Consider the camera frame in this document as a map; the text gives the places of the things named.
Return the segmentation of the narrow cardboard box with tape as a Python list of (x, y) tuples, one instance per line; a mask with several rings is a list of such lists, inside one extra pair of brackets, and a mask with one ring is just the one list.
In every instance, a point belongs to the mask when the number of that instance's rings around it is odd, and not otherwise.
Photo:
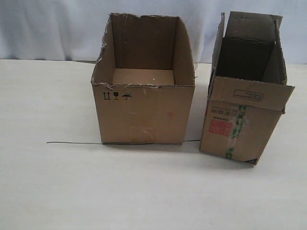
[(294, 91), (280, 41), (282, 16), (222, 14), (212, 55), (200, 151), (256, 165)]

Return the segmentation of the large open cardboard box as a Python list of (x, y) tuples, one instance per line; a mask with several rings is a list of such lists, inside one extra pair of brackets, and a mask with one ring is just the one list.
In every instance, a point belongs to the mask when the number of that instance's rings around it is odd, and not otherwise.
[(102, 143), (182, 143), (195, 90), (182, 19), (111, 13), (91, 85)]

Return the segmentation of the thin black line marker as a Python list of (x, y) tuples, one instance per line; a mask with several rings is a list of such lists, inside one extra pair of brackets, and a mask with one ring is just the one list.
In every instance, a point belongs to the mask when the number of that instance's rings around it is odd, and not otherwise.
[[(191, 140), (184, 140), (185, 142), (199, 142), (200, 139), (191, 139)], [(96, 142), (67, 142), (67, 141), (48, 141), (46, 144), (87, 144), (87, 145), (152, 145), (153, 143), (96, 143)]]

